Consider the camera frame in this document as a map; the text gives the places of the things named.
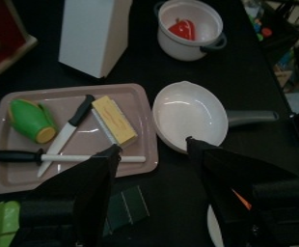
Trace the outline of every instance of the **pot handle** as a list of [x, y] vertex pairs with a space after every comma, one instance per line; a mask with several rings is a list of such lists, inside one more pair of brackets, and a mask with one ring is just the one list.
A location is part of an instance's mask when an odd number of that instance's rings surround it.
[[226, 45], [227, 45], [227, 37], [226, 37], [226, 34], [222, 33], [217, 42], [211, 45], [201, 46], [201, 50], [203, 53], [207, 53], [209, 51], [217, 51], [217, 50], [223, 49]]
[[159, 18], [159, 11], [160, 11], [160, 7], [166, 4], [166, 1], [162, 1], [162, 2], [158, 2], [155, 4], [155, 8], [154, 8], [154, 11], [155, 11], [155, 17]]

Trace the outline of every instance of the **white frying pan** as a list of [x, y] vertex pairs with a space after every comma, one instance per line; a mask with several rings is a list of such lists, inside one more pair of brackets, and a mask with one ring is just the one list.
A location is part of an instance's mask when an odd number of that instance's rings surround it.
[[154, 107], [156, 132], [164, 143], [186, 153], [186, 138], [192, 136], [219, 146], [230, 126], [275, 121], [271, 111], [231, 111], [202, 86], [182, 81], [166, 86], [156, 95]]

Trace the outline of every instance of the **kitchen knife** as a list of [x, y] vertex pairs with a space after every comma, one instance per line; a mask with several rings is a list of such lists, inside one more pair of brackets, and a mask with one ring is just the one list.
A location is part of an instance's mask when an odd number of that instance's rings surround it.
[[[42, 162], [62, 161], [62, 162], [83, 162], [90, 159], [91, 155], [58, 155], [44, 154], [43, 149], [34, 151], [0, 151], [0, 162]], [[146, 162], [144, 156], [122, 156], [120, 162], [123, 163], [143, 163]]]
[[[60, 152], [64, 144], [67, 143], [70, 137], [72, 136], [75, 129], [78, 128], [80, 122], [87, 117], [87, 114], [92, 109], [92, 102], [94, 102], [94, 96], [86, 95], [86, 99], [82, 105], [79, 106], [74, 117], [68, 120], [59, 135], [56, 136], [52, 142], [52, 145], [47, 151], [47, 154], [58, 154]], [[51, 164], [52, 164], [52, 161], [46, 161], [42, 163], [42, 166], [38, 172], [38, 178], [43, 176]]]

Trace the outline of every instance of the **black knife handle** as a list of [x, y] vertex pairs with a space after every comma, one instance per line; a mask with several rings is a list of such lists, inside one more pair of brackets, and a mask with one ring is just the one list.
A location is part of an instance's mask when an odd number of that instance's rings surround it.
[[92, 109], [92, 102], [94, 102], [94, 96], [86, 95], [86, 99], [84, 99], [82, 105], [79, 106], [74, 117], [68, 120], [68, 122], [74, 126], [78, 126], [80, 124], [80, 122], [83, 121], [83, 119], [87, 117], [87, 113]]
[[43, 149], [34, 151], [0, 151], [0, 162], [36, 162], [38, 165], [42, 164], [42, 154]]

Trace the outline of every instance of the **tray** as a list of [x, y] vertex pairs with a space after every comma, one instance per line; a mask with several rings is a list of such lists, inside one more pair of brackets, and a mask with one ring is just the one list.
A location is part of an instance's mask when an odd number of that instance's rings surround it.
[[[38, 151], [43, 148], [46, 151], [51, 144], [34, 143], [11, 128], [8, 107], [15, 98], [42, 102], [52, 112], [58, 128], [62, 128], [83, 102], [86, 94], [94, 95], [95, 98], [110, 96], [118, 103], [138, 133], [136, 141], [124, 148], [123, 155], [143, 155], [146, 162], [120, 163], [116, 177], [151, 172], [159, 162], [158, 140], [147, 95], [138, 84], [75, 87], [6, 95], [0, 102], [0, 150]], [[90, 113], [60, 153], [94, 155], [110, 146], [111, 143], [100, 129], [100, 124], [94, 114]], [[76, 164], [54, 162], [46, 174], [38, 178], [39, 166], [35, 163], [0, 162], [0, 194], [34, 189], [44, 180]]]

